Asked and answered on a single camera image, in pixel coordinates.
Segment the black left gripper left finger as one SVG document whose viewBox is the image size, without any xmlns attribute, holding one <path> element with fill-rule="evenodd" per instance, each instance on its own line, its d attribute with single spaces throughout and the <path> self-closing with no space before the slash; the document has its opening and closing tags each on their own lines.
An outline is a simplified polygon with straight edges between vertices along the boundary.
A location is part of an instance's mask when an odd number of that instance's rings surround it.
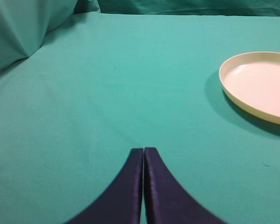
<svg viewBox="0 0 280 224">
<path fill-rule="evenodd" d="M 133 148 L 105 191 L 68 224 L 139 224 L 143 192 L 143 149 Z"/>
</svg>

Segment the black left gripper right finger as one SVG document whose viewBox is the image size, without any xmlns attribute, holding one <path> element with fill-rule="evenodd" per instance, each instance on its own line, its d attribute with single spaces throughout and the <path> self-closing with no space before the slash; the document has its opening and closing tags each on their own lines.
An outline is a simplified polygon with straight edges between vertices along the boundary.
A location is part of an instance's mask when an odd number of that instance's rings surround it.
<svg viewBox="0 0 280 224">
<path fill-rule="evenodd" d="M 148 224 L 223 224 L 174 178 L 156 148 L 144 150 L 144 201 Z"/>
</svg>

